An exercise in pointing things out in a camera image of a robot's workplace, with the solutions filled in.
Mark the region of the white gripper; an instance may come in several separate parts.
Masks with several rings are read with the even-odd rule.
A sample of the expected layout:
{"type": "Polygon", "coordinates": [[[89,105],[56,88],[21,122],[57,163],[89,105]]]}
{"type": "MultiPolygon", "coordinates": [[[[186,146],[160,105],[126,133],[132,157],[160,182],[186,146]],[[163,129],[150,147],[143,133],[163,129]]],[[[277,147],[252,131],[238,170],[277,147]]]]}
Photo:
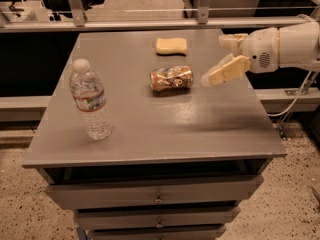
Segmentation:
{"type": "Polygon", "coordinates": [[[201,76],[201,85],[204,87],[239,79],[249,69],[253,73],[267,73],[274,72],[279,67],[279,30],[277,28],[257,30],[249,35],[246,33],[223,34],[218,37],[218,41],[232,54],[228,54],[201,76]]]}

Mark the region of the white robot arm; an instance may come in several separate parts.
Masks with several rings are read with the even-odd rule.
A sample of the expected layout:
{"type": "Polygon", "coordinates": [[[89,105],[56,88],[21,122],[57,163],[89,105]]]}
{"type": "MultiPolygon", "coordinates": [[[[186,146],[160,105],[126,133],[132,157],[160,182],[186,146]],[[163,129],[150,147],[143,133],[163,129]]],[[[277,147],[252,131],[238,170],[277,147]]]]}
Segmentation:
{"type": "Polygon", "coordinates": [[[247,71],[269,73],[279,68],[295,67],[320,71],[320,25],[307,22],[287,27],[256,30],[250,34],[223,34],[219,44],[231,51],[208,72],[201,84],[211,87],[242,78],[247,71]]]}

